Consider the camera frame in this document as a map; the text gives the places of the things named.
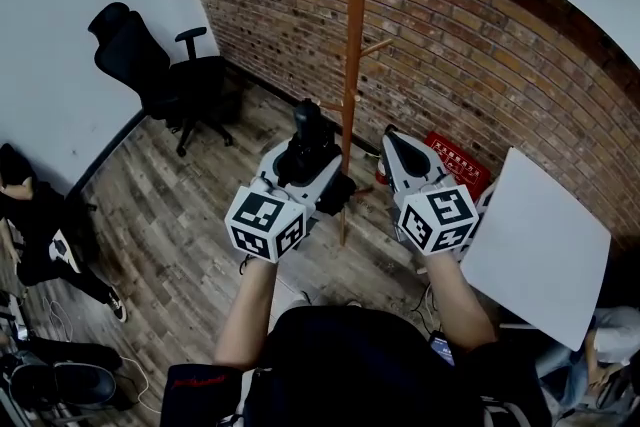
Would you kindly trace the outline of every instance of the baseboard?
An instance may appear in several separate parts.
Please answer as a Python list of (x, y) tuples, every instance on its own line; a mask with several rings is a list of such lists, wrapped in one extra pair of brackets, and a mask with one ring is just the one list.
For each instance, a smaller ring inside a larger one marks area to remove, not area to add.
[[(269, 91), (269, 93), (271, 93), (272, 95), (280, 98), (280, 100), (283, 100), (283, 101), (287, 102), (289, 105), (296, 106), (296, 105), (298, 105), (300, 103), (300, 100), (298, 98), (295, 98), (295, 97), (291, 96), (286, 91), (283, 91), (279, 87), (274, 86), (273, 84), (271, 84), (271, 83), (267, 82), (266, 80), (254, 75), (250, 71), (245, 70), (244, 68), (238, 66), (237, 64), (231, 63), (231, 62), (226, 61), (226, 60), (225, 60), (225, 63), (226, 63), (227, 68), (231, 68), (238, 75), (240, 75), (242, 77), (245, 77), (247, 80), (250, 80), (251, 82), (253, 82), (257, 86), (260, 86), (262, 89), (264, 89), (266, 91)], [(327, 121), (329, 121), (330, 123), (332, 123), (334, 125), (336, 133), (342, 135), (342, 126), (341, 125), (339, 125), (335, 121), (330, 120), (328, 118), (325, 118), (325, 119), (327, 119)], [(353, 141), (353, 144), (355, 144), (358, 148), (366, 151), (367, 153), (371, 153), (373, 155), (380, 155), (380, 148), (376, 148), (373, 144), (371, 144), (368, 141), (365, 141), (362, 137), (357, 136), (356, 134), (353, 134), (351, 136), (351, 140)]]
[(80, 195), (84, 186), (87, 185), (91, 177), (98, 170), (98, 168), (102, 165), (102, 163), (109, 158), (109, 155), (113, 153), (113, 151), (118, 147), (118, 145), (124, 141), (124, 139), (131, 133), (131, 131), (136, 128), (140, 122), (144, 119), (145, 114), (140, 109), (128, 122), (127, 124), (120, 129), (120, 131), (115, 135), (109, 144), (107, 144), (100, 152), (100, 154), (95, 158), (95, 160), (91, 163), (91, 165), (87, 168), (87, 170), (82, 174), (80, 179), (76, 182), (76, 184), (71, 188), (69, 194), (67, 194), (67, 200), (74, 199)]

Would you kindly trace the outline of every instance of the red crate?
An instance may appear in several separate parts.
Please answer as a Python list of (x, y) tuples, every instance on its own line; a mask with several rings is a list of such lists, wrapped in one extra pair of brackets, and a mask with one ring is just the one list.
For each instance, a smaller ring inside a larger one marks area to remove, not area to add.
[(471, 198), (476, 201), (489, 185), (489, 170), (436, 132), (430, 132), (424, 143), (438, 152), (458, 185), (466, 185)]

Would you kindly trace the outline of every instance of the chair armrest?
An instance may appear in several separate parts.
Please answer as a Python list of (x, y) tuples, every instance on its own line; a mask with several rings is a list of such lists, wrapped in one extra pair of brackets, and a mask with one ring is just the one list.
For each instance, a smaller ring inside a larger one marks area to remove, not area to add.
[(207, 33), (206, 27), (196, 27), (195, 29), (190, 29), (188, 31), (181, 32), (176, 36), (176, 42), (184, 41), (189, 38), (197, 38), (198, 36), (202, 36)]

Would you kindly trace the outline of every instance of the red brick wall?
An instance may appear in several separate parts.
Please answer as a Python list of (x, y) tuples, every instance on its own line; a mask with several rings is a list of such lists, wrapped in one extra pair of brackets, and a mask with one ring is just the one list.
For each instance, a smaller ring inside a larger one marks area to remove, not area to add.
[[(202, 3), (228, 60), (297, 98), (340, 100), (346, 0)], [(618, 240), (639, 233), (638, 71), (593, 22), (565, 0), (366, 9), (364, 44), (395, 43), (362, 59), (358, 135), (379, 146), (388, 123), (417, 137), (437, 130), (494, 175), (515, 146)]]

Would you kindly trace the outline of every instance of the white board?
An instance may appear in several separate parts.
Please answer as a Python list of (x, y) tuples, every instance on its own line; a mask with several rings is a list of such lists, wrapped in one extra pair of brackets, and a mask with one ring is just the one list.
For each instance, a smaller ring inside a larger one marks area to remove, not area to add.
[(587, 333), (611, 235), (515, 148), (462, 263), (467, 281), (572, 350)]

